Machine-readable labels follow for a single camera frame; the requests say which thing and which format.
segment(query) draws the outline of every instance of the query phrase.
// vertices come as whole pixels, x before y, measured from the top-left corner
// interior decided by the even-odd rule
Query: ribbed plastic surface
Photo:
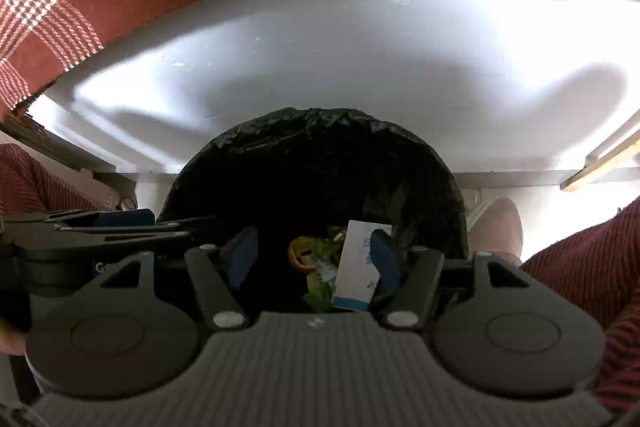
[[[596,427],[611,419],[587,393],[523,403],[474,391],[418,335],[383,330],[365,313],[265,313],[247,331],[213,335],[180,378],[152,393],[111,403],[50,394],[34,409],[49,427]]]

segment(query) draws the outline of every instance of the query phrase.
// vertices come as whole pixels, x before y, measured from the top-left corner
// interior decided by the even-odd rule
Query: screw
[[[244,323],[244,317],[238,312],[220,312],[213,315],[213,323],[219,328],[237,328]]]
[[[396,328],[411,328],[418,323],[418,315],[409,311],[391,312],[386,316],[386,321]]]

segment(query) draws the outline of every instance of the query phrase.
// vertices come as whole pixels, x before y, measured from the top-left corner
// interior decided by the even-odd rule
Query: hand
[[[0,353],[24,355],[25,334],[0,317]]]

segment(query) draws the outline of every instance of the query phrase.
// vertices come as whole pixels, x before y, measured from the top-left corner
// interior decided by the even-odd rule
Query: trash can
[[[350,219],[392,225],[402,248],[466,257],[465,207],[442,159],[355,109],[284,108],[213,139],[178,175],[158,221],[199,216],[216,216],[217,245],[257,227],[258,259],[238,296],[249,313],[309,311],[287,247]]]

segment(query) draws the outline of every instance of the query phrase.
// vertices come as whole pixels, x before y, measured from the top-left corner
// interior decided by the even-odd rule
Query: shoe
[[[509,198],[490,198],[480,203],[468,214],[466,230],[471,254],[487,251],[515,266],[522,264],[522,221]]]

